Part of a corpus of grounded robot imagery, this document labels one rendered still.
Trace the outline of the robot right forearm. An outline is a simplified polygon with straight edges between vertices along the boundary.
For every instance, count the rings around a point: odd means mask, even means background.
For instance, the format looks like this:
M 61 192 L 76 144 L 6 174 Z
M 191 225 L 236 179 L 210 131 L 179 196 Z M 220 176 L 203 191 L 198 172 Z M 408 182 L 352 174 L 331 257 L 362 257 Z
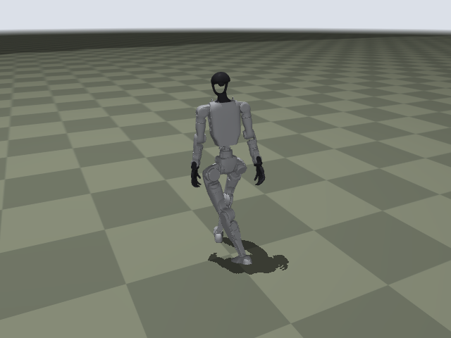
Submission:
M 254 130 L 253 130 L 253 133 L 254 133 Z M 252 162 L 254 164 L 256 164 L 257 163 L 257 156 L 260 156 L 260 155 L 259 155 L 259 150 L 258 150 L 258 147 L 257 147 L 257 139 L 256 139 L 256 136 L 255 136 L 255 133 L 254 133 L 254 138 L 250 139 L 247 142 L 247 145 L 249 146 L 249 152 L 250 152 L 250 156 L 252 157 Z M 261 160 L 262 160 L 262 158 L 261 158 Z

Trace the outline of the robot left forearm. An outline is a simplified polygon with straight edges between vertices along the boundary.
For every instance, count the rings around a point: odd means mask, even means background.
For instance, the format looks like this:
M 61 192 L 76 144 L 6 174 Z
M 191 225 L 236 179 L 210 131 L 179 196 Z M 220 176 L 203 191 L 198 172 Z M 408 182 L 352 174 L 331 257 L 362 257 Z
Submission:
M 197 163 L 197 167 L 200 165 L 200 159 L 202 157 L 202 149 L 203 149 L 203 145 L 197 144 L 197 135 L 195 134 L 191 165 L 192 165 L 193 161 Z

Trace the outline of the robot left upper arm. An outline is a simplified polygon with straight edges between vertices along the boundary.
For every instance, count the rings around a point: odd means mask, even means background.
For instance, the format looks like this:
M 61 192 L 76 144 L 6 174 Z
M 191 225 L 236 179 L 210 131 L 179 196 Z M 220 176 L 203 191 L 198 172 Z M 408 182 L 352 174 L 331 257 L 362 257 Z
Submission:
M 210 105 L 201 105 L 196 109 L 196 135 L 197 144 L 203 144 L 206 141 L 206 135 L 204 134 L 206 127 L 206 117 L 209 114 Z

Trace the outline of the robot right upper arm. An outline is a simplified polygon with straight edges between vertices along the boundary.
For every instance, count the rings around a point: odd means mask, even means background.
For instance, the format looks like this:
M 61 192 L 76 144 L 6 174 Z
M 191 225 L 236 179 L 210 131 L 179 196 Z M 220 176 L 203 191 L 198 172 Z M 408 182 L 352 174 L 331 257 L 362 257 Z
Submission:
M 251 139 L 254 138 L 254 133 L 252 129 L 252 117 L 250 113 L 250 105 L 247 102 L 238 102 L 240 105 L 240 112 L 241 112 L 241 119 L 242 123 L 245 127 L 245 130 L 243 132 L 243 136 L 245 139 Z

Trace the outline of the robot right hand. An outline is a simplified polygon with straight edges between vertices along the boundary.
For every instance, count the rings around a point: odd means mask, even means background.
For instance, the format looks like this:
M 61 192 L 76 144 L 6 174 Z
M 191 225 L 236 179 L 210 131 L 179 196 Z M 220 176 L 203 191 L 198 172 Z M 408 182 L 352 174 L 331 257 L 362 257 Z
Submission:
M 257 167 L 257 174 L 256 177 L 254 178 L 254 181 L 258 178 L 259 181 L 257 182 L 257 184 L 255 185 L 260 185 L 264 180 L 265 180 L 265 174 L 264 174 L 264 169 L 261 166 L 263 163 L 261 162 L 261 157 L 257 156 L 257 163 L 254 164 L 254 166 Z

